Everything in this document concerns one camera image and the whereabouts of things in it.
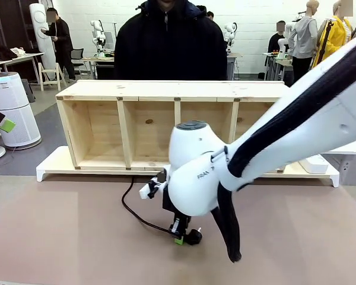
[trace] black pants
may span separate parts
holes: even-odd
[[[62,72],[65,67],[70,79],[75,79],[74,66],[71,62],[71,52],[67,50],[57,50],[55,53],[55,59],[59,64]]]
[[[293,56],[294,83],[309,71],[312,59],[313,58],[296,58]]]

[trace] black chair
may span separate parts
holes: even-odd
[[[71,52],[71,59],[75,61],[81,61],[83,58],[83,51],[84,49],[73,49]],[[87,69],[84,63],[82,62],[73,63],[73,66],[74,66],[74,71],[78,71],[81,78],[82,78],[82,73],[90,77],[91,72]]]

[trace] white air purifier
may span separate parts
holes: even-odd
[[[45,6],[34,3],[30,4],[29,9],[31,22],[33,23],[34,32],[36,34],[38,49],[44,53],[44,55],[41,56],[42,65],[45,69],[55,69],[55,53],[52,38],[41,32],[41,29],[49,29],[46,22]],[[47,73],[47,76],[49,76],[50,79],[54,79],[55,73]]]
[[[0,132],[6,148],[23,150],[41,142],[36,119],[17,72],[0,73],[0,112],[16,124],[10,133]]]

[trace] gray hoodie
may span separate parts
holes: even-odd
[[[304,16],[291,31],[289,55],[296,58],[312,58],[316,48],[317,35],[316,20],[309,16]],[[295,36],[297,36],[297,44],[294,47]]]

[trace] white stool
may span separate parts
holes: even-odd
[[[58,91],[61,90],[61,81],[60,79],[63,81],[65,87],[67,87],[67,83],[65,81],[65,77],[63,76],[62,70],[59,67],[59,64],[56,63],[55,64],[55,69],[44,69],[43,65],[41,62],[38,63],[38,69],[39,69],[39,73],[40,73],[40,83],[41,83],[41,91],[43,91],[43,86],[44,85],[51,85],[51,84],[57,84],[58,85]],[[42,74],[45,74],[45,77],[47,78],[46,81],[43,81],[43,77]],[[47,73],[55,73],[56,74],[56,80],[52,81],[49,79],[49,77],[47,76]]]

